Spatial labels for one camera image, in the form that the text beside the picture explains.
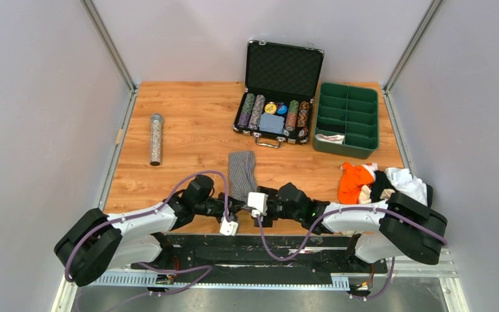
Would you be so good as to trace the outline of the grey striped underwear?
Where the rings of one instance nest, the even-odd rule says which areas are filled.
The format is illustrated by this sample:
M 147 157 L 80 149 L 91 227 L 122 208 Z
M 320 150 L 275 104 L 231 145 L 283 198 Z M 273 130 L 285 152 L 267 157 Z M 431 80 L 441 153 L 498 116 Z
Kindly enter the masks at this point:
M 228 156 L 228 179 L 230 196 L 247 202 L 250 192 L 257 191 L 254 175 L 255 154 L 253 151 L 232 152 Z

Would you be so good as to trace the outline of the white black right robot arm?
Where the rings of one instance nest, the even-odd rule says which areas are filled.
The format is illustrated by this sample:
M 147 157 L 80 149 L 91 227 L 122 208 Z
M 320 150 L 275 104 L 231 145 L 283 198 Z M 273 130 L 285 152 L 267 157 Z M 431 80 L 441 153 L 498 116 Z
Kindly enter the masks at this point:
M 278 219 L 294 220 L 308 234 L 350 231 L 352 242 L 345 262 L 362 271 L 380 259 L 404 255 L 418 263 L 437 265 L 446 246 L 445 216 L 408 195 L 367 204 L 312 200 L 292 183 L 280 189 L 260 188 L 248 194 L 255 226 L 268 228 Z

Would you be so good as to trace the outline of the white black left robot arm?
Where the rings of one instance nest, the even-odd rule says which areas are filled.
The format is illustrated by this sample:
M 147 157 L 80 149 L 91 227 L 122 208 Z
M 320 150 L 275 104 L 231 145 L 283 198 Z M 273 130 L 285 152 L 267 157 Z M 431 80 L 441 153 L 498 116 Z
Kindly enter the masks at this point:
M 105 214 L 99 208 L 85 212 L 54 247 L 66 281 L 83 287 L 110 269 L 134 263 L 168 267 L 173 251 L 157 235 L 191 223 L 196 215 L 215 218 L 224 235 L 233 234 L 244 201 L 226 192 L 214 198 L 214 181 L 208 171 L 186 180 L 186 188 L 176 185 L 166 199 L 144 209 L 118 214 Z

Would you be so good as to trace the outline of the orange garment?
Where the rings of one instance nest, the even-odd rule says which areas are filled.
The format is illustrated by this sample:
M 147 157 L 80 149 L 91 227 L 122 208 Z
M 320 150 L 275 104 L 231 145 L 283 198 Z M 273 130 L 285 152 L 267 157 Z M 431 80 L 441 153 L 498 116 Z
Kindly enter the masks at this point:
M 352 165 L 344 162 L 340 169 L 342 177 L 340 179 L 337 198 L 343 204 L 358 204 L 359 196 L 363 186 L 370 187 L 376 181 L 376 163 L 366 163 Z

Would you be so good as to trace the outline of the white rolled cloth in tray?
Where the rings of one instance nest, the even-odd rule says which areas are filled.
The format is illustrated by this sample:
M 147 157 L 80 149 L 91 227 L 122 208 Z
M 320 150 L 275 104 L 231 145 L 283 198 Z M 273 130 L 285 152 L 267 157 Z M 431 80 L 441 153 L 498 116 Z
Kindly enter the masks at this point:
M 330 144 L 338 144 L 343 145 L 345 141 L 344 135 L 324 135 L 324 134 L 316 134 L 314 138 L 320 142 L 327 142 Z

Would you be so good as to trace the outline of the cream white garment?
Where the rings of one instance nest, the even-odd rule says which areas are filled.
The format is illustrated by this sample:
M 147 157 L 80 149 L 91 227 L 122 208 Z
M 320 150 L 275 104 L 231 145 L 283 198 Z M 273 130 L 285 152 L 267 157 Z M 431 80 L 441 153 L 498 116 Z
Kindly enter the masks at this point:
M 371 189 L 368 185 L 363 185 L 358 197 L 358 204 L 369 204 L 372 203 L 371 199 Z

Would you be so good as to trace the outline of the green divided tray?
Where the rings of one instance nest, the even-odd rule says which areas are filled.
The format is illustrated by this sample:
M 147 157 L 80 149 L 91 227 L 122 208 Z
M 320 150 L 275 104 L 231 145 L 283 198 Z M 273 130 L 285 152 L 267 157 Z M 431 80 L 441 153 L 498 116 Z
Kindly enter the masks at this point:
M 313 139 L 316 151 L 367 159 L 379 147 L 379 94 L 372 88 L 322 83 L 314 135 L 343 136 L 341 143 Z

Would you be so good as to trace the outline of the clear tube of chips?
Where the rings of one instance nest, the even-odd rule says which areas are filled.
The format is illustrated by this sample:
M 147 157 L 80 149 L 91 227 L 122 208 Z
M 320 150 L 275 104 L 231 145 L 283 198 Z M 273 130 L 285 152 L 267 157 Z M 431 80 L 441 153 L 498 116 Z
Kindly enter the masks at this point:
M 162 163 L 162 126 L 163 126 L 162 115 L 152 114 L 150 118 L 150 157 L 149 157 L 149 163 L 152 166 L 159 166 Z

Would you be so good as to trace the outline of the black garment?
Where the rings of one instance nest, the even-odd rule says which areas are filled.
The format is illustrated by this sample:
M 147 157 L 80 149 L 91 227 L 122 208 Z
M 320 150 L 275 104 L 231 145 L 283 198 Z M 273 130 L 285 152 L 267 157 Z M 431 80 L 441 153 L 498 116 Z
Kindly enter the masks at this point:
M 431 207 L 433 203 L 433 189 L 428 185 L 428 205 Z M 392 194 L 398 192 L 387 179 L 385 170 L 376 171 L 376 181 L 371 186 L 371 199 L 372 202 L 380 202 L 381 200 L 388 200 Z

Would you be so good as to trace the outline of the black poker chip case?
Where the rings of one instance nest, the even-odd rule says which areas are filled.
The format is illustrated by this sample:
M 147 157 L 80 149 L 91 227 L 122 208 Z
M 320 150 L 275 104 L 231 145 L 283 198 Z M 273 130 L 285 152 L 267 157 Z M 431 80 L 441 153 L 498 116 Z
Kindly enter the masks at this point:
M 262 140 L 308 143 L 314 96 L 325 53 L 314 48 L 266 40 L 247 43 L 244 94 L 232 125 L 234 132 Z

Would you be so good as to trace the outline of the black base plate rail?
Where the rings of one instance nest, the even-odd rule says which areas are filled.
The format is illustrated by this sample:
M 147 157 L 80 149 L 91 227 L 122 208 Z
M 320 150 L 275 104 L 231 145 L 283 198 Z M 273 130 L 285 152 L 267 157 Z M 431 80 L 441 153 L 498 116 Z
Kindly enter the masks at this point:
M 222 235 L 159 235 L 165 244 L 158 258 L 149 265 L 158 269 L 181 270 L 173 280 L 188 283 L 200 276 L 195 268 L 209 265 L 212 270 L 204 283 L 326 285 L 332 274 L 349 274 L 358 278 L 384 275 L 386 261 L 373 265 L 349 255 L 353 242 L 343 236 L 312 236 L 305 248 L 290 261 L 273 259 L 255 235 L 226 237 Z

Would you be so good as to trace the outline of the aluminium frame rail front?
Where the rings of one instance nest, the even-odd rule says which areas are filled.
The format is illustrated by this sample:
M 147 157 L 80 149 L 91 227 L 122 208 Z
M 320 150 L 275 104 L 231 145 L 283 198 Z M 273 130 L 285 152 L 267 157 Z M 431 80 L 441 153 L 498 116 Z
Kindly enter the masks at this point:
M 173 235 L 172 276 L 127 265 L 78 288 L 62 282 L 53 311 L 468 311 L 449 250 L 437 265 L 405 256 L 351 263 L 344 237 L 314 237 L 273 260 L 256 236 Z

